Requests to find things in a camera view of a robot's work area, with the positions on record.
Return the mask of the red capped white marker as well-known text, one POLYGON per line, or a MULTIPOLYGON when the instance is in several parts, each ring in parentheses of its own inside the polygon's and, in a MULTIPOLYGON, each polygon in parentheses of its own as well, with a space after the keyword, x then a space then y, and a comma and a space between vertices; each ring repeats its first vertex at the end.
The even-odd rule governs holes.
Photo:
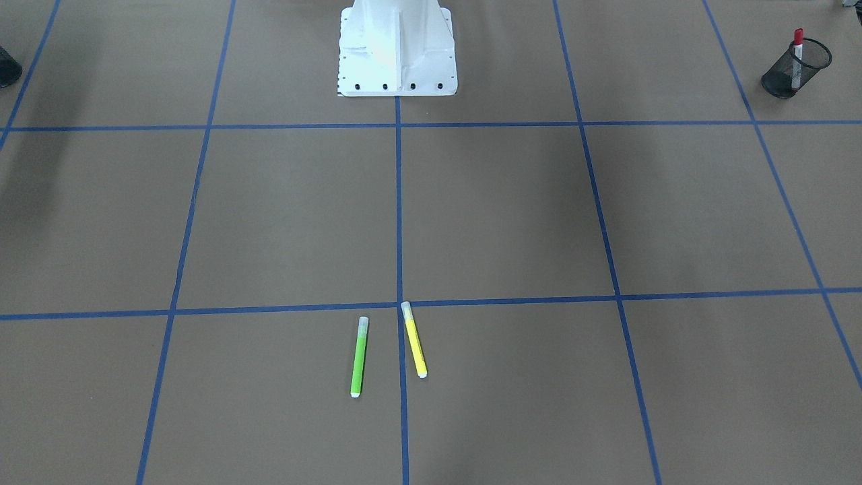
POLYGON ((791 67, 791 91, 797 92, 801 88, 801 71, 803 71, 803 65, 801 64, 801 58, 803 57, 803 47, 804 47, 804 29, 797 28, 794 31, 793 43, 792 43, 792 67, 791 67))

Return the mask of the yellow highlighter marker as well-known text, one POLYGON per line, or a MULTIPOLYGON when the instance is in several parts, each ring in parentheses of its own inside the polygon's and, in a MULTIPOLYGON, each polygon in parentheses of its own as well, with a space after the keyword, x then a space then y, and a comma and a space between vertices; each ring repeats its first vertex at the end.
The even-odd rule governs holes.
POLYGON ((409 303, 409 301, 404 301, 401 302, 400 307, 401 313, 403 313, 407 340, 409 341, 411 355, 413 357, 413 365, 415 366, 416 374, 420 379, 425 379, 428 377, 428 367, 427 362, 423 356, 423 350, 420 341, 421 339, 418 333, 418 326, 416 325, 415 317, 413 317, 411 304, 409 303))

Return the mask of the green highlighter marker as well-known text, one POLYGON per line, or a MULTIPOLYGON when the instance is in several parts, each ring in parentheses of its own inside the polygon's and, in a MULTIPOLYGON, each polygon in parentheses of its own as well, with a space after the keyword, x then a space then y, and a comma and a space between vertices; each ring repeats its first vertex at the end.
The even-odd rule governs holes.
POLYGON ((366 361, 369 322, 370 320, 367 316, 361 316, 358 319, 358 327, 354 348, 353 372, 349 389, 350 397, 353 399, 360 398, 363 390, 364 361, 366 361))

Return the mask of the brown paper table cover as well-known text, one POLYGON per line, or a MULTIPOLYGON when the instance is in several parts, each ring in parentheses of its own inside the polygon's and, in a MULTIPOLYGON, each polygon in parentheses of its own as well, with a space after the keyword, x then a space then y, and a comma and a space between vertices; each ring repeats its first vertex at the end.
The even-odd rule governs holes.
POLYGON ((2 2, 3 484, 860 483, 852 9, 446 1, 347 98, 348 6, 2 2))

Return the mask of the far black mesh cup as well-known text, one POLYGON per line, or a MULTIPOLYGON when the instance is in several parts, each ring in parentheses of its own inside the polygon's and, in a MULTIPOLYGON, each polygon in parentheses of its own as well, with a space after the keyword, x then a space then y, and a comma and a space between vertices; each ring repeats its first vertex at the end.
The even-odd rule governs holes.
POLYGON ((785 52, 761 76, 760 85, 775 98, 790 99, 831 64, 832 52, 825 44, 803 37, 800 43, 789 43, 785 52))

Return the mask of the black mesh cup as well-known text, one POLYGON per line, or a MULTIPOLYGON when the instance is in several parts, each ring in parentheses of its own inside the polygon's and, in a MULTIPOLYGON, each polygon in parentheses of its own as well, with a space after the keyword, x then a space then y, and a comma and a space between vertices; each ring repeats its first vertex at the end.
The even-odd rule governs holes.
POLYGON ((22 65, 0 46, 0 88, 10 87, 18 82, 23 72, 22 65))
POLYGON ((800 43, 789 43, 785 52, 761 76, 760 85, 775 98, 790 99, 831 64, 832 52, 825 44, 803 37, 800 43))

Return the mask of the near black mesh cup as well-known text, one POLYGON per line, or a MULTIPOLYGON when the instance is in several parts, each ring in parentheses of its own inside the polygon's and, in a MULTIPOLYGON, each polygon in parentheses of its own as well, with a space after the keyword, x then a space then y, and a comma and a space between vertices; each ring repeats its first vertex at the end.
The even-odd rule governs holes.
POLYGON ((18 82, 23 72, 22 65, 0 46, 0 88, 10 87, 18 82))

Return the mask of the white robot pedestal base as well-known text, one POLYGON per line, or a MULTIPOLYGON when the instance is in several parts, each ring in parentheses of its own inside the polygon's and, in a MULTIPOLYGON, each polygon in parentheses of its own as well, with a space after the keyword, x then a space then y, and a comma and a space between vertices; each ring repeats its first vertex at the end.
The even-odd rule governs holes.
POLYGON ((437 1, 355 1, 341 10, 338 96, 453 96, 453 17, 437 1))

